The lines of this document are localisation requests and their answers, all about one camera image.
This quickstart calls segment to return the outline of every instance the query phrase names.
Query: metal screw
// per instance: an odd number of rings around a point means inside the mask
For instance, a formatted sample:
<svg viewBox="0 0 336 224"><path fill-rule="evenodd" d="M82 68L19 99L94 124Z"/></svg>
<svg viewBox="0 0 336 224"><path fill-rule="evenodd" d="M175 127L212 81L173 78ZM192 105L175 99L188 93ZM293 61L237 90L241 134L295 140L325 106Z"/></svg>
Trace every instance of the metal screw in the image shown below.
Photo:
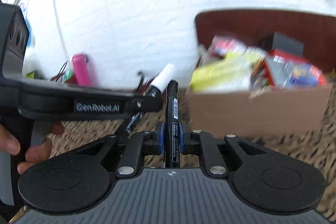
<svg viewBox="0 0 336 224"><path fill-rule="evenodd" d="M210 173L214 175L223 175L225 172L226 169L223 166L216 165L210 168Z"/></svg>
<svg viewBox="0 0 336 224"><path fill-rule="evenodd" d="M130 166L122 166L118 168L118 173L120 175L130 175L134 172L134 168Z"/></svg>

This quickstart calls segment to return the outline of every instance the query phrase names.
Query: floor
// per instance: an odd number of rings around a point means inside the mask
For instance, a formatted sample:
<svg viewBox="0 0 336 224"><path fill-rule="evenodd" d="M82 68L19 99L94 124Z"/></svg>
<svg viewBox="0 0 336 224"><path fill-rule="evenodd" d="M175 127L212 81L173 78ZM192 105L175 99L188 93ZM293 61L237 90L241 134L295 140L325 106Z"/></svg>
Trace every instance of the floor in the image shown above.
<svg viewBox="0 0 336 224"><path fill-rule="evenodd" d="M190 122L188 108L184 99L184 92L179 98L180 116L182 120ZM135 132L154 130L157 121L164 120L164 109L158 113L146 114ZM65 122L64 135L51 136L53 139L52 156L89 143L102 136L113 133L122 121L87 121ZM303 135L289 135L264 138L266 147L285 155L297 158L314 165L324 175L327 182L325 194L318 210L332 221L336 220L336 84L332 90L328 107L325 111L320 129ZM159 167L162 162L160 156L148 156L146 166ZM184 156L182 166L197 166L198 157Z"/></svg>

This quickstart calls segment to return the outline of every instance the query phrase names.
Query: marker barcode label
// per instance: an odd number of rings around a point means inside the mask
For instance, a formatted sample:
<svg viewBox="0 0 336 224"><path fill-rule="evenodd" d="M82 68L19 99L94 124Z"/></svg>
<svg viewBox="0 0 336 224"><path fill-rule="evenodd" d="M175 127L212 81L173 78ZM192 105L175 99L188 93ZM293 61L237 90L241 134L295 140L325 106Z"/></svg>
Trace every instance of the marker barcode label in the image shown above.
<svg viewBox="0 0 336 224"><path fill-rule="evenodd" d="M131 133L133 129L138 125L143 117L143 112L138 112L134 116L132 116L131 120L129 121L128 125L126 126L127 133Z"/></svg>
<svg viewBox="0 0 336 224"><path fill-rule="evenodd" d="M176 122L173 122L173 138L172 138L172 161L179 162L179 126Z"/></svg>
<svg viewBox="0 0 336 224"><path fill-rule="evenodd" d="M179 103L176 98L174 98L174 108L173 108L174 119L179 119Z"/></svg>

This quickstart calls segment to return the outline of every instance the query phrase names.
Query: colorful package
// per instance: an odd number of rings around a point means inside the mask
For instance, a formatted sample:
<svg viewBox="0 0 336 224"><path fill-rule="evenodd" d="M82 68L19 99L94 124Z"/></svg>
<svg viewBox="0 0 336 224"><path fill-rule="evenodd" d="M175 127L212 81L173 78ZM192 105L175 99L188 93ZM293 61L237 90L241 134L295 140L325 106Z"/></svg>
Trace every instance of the colorful package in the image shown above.
<svg viewBox="0 0 336 224"><path fill-rule="evenodd" d="M269 55L274 57L274 61L277 61L283 64L285 64L289 60L293 62L297 62L297 63L303 63L303 64L308 63L308 60L305 59L304 57L297 56L294 54L289 54L287 52L284 52L278 49L271 50Z"/></svg>
<svg viewBox="0 0 336 224"><path fill-rule="evenodd" d="M289 85L318 85L322 72L310 64L286 62Z"/></svg>
<svg viewBox="0 0 336 224"><path fill-rule="evenodd" d="M240 40L234 37L222 37L215 35L209 47L209 53L214 56L224 57L227 52L240 52L246 51L246 46Z"/></svg>
<svg viewBox="0 0 336 224"><path fill-rule="evenodd" d="M288 84L288 74L283 63L274 61L272 57L264 59L264 68L266 71L268 84L275 88L290 88Z"/></svg>

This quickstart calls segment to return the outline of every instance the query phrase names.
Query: human hand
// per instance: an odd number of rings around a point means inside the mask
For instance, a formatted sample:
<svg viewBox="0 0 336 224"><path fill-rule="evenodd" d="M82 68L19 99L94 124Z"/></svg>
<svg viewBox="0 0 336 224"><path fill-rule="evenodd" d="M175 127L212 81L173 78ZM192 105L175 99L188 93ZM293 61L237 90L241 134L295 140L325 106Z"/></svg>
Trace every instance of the human hand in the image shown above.
<svg viewBox="0 0 336 224"><path fill-rule="evenodd" d="M61 122L55 122L50 133L60 135L64 132ZM17 166L17 171L22 174L27 168L50 157L53 143L50 138L46 138L41 145L30 147L26 152L26 162L21 162ZM0 150L8 152L11 155L17 155L20 152L20 143L18 140L0 124Z"/></svg>

